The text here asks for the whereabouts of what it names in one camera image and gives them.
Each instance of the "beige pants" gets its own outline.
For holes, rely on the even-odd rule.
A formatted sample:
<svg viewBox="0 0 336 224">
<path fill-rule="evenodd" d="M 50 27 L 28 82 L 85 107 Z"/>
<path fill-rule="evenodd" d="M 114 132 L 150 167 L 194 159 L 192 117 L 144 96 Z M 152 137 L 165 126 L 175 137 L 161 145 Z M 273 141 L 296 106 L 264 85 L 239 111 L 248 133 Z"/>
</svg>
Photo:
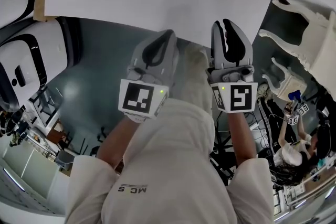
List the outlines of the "beige pants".
<svg viewBox="0 0 336 224">
<path fill-rule="evenodd" d="M 212 90 L 205 70 L 209 68 L 204 47 L 190 43 L 185 49 L 184 85 L 181 99 L 212 115 Z"/>
</svg>

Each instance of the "chair leg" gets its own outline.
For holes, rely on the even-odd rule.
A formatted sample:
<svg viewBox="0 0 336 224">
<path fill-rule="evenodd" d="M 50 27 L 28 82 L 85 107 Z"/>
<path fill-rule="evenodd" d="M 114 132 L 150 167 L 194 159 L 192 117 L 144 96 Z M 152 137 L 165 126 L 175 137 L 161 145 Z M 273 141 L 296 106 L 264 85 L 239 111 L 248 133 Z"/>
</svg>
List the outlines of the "chair leg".
<svg viewBox="0 0 336 224">
<path fill-rule="evenodd" d="M 277 89 L 277 88 L 274 87 L 274 85 L 273 85 L 271 79 L 269 78 L 269 76 L 267 76 L 266 74 L 262 74 L 262 75 L 263 75 L 263 78 L 267 80 L 267 83 L 268 83 L 269 88 L 271 89 L 271 91 L 272 91 L 274 94 L 278 95 L 278 93 L 279 93 L 279 89 Z"/>
<path fill-rule="evenodd" d="M 293 55 L 297 58 L 299 58 L 299 46 L 287 43 L 283 41 L 281 38 L 279 38 L 277 35 L 271 33 L 267 30 L 259 30 L 259 36 L 260 37 L 269 37 L 270 39 L 273 39 L 273 41 L 278 44 L 278 46 L 283 49 L 285 52 L 289 53 L 290 55 Z"/>
<path fill-rule="evenodd" d="M 272 59 L 272 62 L 282 70 L 282 72 L 285 74 L 285 79 L 288 77 L 288 76 L 291 76 L 291 73 L 289 72 L 289 70 L 284 67 L 283 65 L 279 64 L 274 57 L 271 58 Z"/>
<path fill-rule="evenodd" d="M 272 3 L 278 8 L 281 8 L 287 12 L 293 12 L 301 14 L 308 22 L 317 19 L 316 13 L 312 12 L 310 9 L 301 5 L 284 5 L 279 2 L 279 0 L 272 0 Z"/>
</svg>

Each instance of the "white chair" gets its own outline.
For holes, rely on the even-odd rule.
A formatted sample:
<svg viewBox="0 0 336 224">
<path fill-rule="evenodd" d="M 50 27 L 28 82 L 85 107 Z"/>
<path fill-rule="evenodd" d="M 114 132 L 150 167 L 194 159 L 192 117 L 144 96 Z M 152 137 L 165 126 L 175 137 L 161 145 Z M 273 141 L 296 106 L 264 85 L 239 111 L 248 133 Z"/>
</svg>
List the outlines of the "white chair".
<svg viewBox="0 0 336 224">
<path fill-rule="evenodd" d="M 275 34 L 261 29 L 261 37 L 273 39 L 287 53 L 297 57 L 304 68 L 324 86 L 336 100 L 336 14 L 331 11 L 327 20 L 321 14 L 314 13 L 300 5 L 284 5 L 272 0 L 277 7 L 288 12 L 301 14 L 309 25 L 302 35 L 299 46 L 287 43 Z"/>
<path fill-rule="evenodd" d="M 301 94 L 303 94 L 307 88 L 307 84 L 305 83 L 304 79 L 301 78 L 298 74 L 295 74 L 291 68 L 286 68 L 280 65 L 274 57 L 272 57 L 272 62 L 280 68 L 284 74 L 285 79 L 280 82 L 280 87 L 275 88 L 270 77 L 266 74 L 263 74 L 263 78 L 267 80 L 269 88 L 271 91 L 276 94 L 280 99 L 283 99 L 289 102 L 288 94 L 291 92 L 295 92 L 300 90 Z"/>
</svg>

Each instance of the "black pants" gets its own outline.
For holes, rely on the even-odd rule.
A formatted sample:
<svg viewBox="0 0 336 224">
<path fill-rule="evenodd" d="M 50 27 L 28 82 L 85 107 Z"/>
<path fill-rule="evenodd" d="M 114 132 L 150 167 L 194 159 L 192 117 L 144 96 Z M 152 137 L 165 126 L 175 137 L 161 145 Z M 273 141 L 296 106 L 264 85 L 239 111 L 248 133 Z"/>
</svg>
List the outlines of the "black pants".
<svg viewBox="0 0 336 224">
<path fill-rule="evenodd" d="M 264 98 L 258 99 L 258 106 L 262 120 L 264 122 L 268 143 L 273 154 L 275 154 L 281 147 L 278 143 L 281 126 L 283 123 L 284 114 L 280 107 L 274 102 L 273 99 L 265 103 Z M 290 125 L 287 125 L 285 139 L 287 142 L 296 142 L 296 135 Z"/>
</svg>

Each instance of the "fluorescent light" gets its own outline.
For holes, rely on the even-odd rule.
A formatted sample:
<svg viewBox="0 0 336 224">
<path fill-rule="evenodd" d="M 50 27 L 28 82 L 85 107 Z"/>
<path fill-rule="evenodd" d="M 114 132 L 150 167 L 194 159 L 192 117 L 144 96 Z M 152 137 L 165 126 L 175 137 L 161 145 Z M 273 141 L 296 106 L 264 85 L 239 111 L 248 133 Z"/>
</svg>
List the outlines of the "fluorescent light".
<svg viewBox="0 0 336 224">
<path fill-rule="evenodd" d="M 303 200 L 301 203 L 299 203 L 298 205 L 295 206 L 295 209 L 297 209 L 298 207 L 300 207 L 301 205 L 303 205 L 307 200 Z"/>
<path fill-rule="evenodd" d="M 333 186 L 331 189 L 329 189 L 327 195 L 325 196 L 326 199 L 330 196 L 330 194 L 332 193 L 332 191 L 333 191 L 334 189 L 335 189 L 335 186 Z"/>
<path fill-rule="evenodd" d="M 288 215 L 288 214 L 289 214 L 289 212 L 283 214 L 281 217 L 278 217 L 276 220 L 274 220 L 274 222 L 275 222 L 275 221 L 278 221 L 280 218 L 283 218 L 284 216 L 286 216 L 286 215 Z"/>
<path fill-rule="evenodd" d="M 10 173 L 5 168 L 4 168 L 4 171 L 22 191 L 25 191 L 25 189 L 10 175 Z"/>
</svg>

